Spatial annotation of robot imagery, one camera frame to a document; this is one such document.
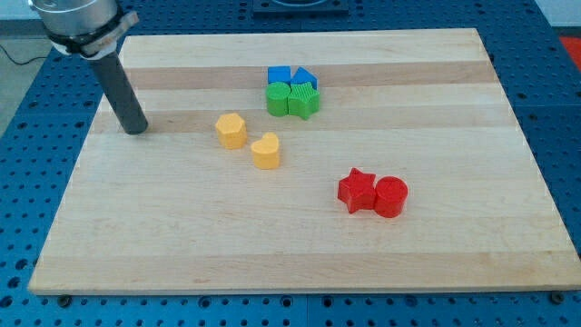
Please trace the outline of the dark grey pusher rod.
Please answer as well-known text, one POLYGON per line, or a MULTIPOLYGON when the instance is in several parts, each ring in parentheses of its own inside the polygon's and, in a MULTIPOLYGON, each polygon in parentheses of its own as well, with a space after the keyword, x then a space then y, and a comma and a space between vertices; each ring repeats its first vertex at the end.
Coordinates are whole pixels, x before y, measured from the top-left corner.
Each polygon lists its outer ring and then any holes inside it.
POLYGON ((113 50, 98 60, 91 60, 90 66, 123 130, 127 134, 145 132, 148 121, 117 52, 113 50))

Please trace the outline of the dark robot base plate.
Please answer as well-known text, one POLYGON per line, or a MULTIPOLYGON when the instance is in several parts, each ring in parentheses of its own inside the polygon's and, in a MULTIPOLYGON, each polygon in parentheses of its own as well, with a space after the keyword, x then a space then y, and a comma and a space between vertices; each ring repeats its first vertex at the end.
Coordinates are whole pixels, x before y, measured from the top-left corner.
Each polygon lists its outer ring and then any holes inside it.
POLYGON ((346 14, 349 0, 252 0, 252 15, 346 14))

